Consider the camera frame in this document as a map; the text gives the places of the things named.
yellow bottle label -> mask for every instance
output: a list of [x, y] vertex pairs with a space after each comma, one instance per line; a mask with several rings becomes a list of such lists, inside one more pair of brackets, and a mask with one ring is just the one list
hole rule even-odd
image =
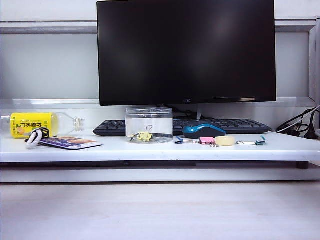
[[16, 139], [28, 138], [28, 133], [47, 128], [52, 137], [52, 112], [15, 112], [10, 117], [10, 131]]

black monitor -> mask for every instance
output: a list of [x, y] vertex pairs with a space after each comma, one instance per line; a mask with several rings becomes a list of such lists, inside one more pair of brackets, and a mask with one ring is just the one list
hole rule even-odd
[[97, 2], [101, 106], [276, 100], [273, 0]]

tape roll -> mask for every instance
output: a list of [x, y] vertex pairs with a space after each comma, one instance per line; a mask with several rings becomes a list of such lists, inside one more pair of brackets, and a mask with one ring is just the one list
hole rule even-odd
[[236, 139], [233, 136], [217, 136], [215, 143], [219, 146], [233, 146], [236, 143]]

desk surface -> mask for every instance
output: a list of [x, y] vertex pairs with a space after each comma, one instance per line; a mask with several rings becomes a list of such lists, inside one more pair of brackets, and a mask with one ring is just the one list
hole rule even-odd
[[[103, 143], [102, 146], [65, 150], [38, 146], [27, 150], [24, 139], [1, 136], [1, 163], [150, 161], [150, 160], [224, 160], [224, 161], [318, 161], [320, 141], [275, 132], [263, 134], [266, 144], [220, 146], [174, 141], [158, 144], [130, 143], [126, 137], [100, 137], [91, 130], [73, 134]], [[236, 141], [256, 141], [260, 134], [233, 135]]]
[[10, 240], [318, 240], [320, 182], [1, 185]]

blue mouse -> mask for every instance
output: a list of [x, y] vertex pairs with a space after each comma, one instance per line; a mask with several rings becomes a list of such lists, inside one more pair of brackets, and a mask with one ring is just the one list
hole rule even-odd
[[220, 127], [201, 120], [191, 120], [184, 126], [182, 133], [188, 139], [199, 139], [204, 137], [215, 138], [226, 135], [226, 131]]

